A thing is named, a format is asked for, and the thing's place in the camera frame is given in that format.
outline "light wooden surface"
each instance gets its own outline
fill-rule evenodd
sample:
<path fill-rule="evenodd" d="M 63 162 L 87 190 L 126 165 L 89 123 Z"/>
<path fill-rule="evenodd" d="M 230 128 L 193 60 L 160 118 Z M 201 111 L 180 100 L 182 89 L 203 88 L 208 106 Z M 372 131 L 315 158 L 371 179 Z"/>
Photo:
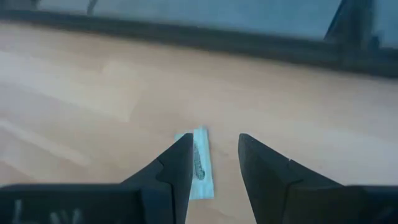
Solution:
<path fill-rule="evenodd" d="M 199 125 L 216 197 L 187 223 L 254 223 L 239 133 L 342 184 L 398 184 L 392 80 L 7 23 L 0 68 L 1 184 L 120 182 Z"/>

